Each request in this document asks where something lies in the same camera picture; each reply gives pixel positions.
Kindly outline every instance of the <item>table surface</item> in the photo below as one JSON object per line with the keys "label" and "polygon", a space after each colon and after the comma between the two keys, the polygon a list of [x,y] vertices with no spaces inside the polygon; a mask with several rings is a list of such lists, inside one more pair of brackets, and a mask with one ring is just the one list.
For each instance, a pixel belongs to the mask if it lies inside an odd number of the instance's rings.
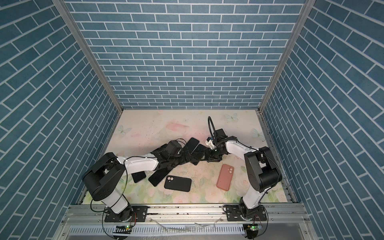
{"label": "table surface", "polygon": [[[106,152],[124,157],[140,156],[177,138],[188,141],[194,137],[204,144],[210,136],[208,116],[211,116],[215,128],[224,129],[227,136],[236,136],[242,143],[251,146],[266,146],[254,110],[125,110]],[[229,191],[216,187],[223,164],[234,168]],[[137,184],[128,175],[124,195],[131,204],[238,203],[250,186],[245,162],[233,154],[224,155],[221,162],[202,161],[197,166],[186,163],[174,168],[170,175],[192,179],[190,192],[165,189],[165,179],[154,187],[148,181],[152,173],[146,171],[147,178]],[[126,176],[123,176],[117,185],[120,192],[125,181]],[[89,204],[91,199],[87,192],[83,204]],[[287,202],[281,183],[272,188],[262,202]]]}

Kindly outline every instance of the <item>robotic arm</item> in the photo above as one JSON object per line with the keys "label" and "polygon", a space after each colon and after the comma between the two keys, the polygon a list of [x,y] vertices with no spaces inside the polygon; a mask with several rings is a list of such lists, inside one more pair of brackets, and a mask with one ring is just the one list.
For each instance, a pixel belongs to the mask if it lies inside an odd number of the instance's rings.
{"label": "robotic arm", "polygon": [[109,206],[123,222],[131,216],[132,207],[116,189],[122,176],[146,170],[172,169],[187,162],[195,165],[199,161],[219,162],[223,155],[234,154],[245,161],[247,168],[250,187],[240,200],[240,209],[243,218],[250,219],[265,193],[282,179],[272,152],[268,147],[248,147],[236,137],[227,137],[223,129],[214,129],[211,135],[206,141],[209,147],[199,144],[196,139],[191,141],[191,138],[184,147],[172,140],[144,156],[117,157],[111,152],[106,153],[84,173],[83,182],[92,198]]}

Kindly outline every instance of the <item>metal corner post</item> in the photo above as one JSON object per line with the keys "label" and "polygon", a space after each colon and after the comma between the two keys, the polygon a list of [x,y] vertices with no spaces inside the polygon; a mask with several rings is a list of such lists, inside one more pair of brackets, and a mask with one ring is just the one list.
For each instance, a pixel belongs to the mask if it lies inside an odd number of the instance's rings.
{"label": "metal corner post", "polygon": [[297,19],[297,22],[296,22],[295,26],[293,27],[292,34],[288,40],[288,43],[284,49],[283,54],[281,55],[281,59],[280,59],[279,63],[277,64],[276,70],[273,73],[271,82],[269,83],[269,85],[265,91],[262,102],[260,103],[260,107],[259,107],[260,113],[263,112],[269,98],[271,97],[273,89],[275,88],[277,81],[279,80],[279,77],[283,71],[283,68],[288,61],[288,57],[291,54],[292,49],[295,46],[297,39],[299,38],[301,30],[303,29],[304,23],[307,20],[308,15],[310,14],[312,7],[313,7],[315,2],[316,2],[316,0],[306,0],[306,2],[304,3],[304,5],[300,11],[299,18]]}
{"label": "metal corner post", "polygon": [[85,41],[83,35],[81,34],[81,31],[77,26],[73,16],[69,12],[69,9],[65,4],[64,0],[52,0],[52,2],[55,5],[57,11],[60,13],[67,27],[71,31],[73,37],[75,38],[76,42],[80,46],[81,50],[83,51],[85,57],[88,59],[89,64],[91,65],[92,69],[95,71],[101,84],[104,86],[109,97],[111,98],[113,104],[116,106],[119,113],[122,113],[123,107],[121,106],[110,84],[108,83],[108,80],[105,77],[102,69],[100,68],[99,63],[96,61],[95,57],[93,56],[91,49],[89,48],[87,42]]}

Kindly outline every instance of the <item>blue brick wall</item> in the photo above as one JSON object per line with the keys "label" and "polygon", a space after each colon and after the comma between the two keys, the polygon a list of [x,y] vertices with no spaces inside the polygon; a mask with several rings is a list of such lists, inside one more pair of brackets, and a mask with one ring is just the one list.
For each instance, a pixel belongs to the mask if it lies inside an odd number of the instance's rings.
{"label": "blue brick wall", "polygon": [[124,108],[256,109],[305,0],[67,0]]}
{"label": "blue brick wall", "polygon": [[320,239],[384,239],[383,13],[317,0],[265,108]]}
{"label": "blue brick wall", "polygon": [[0,239],[46,239],[117,111],[51,0],[0,0]]}

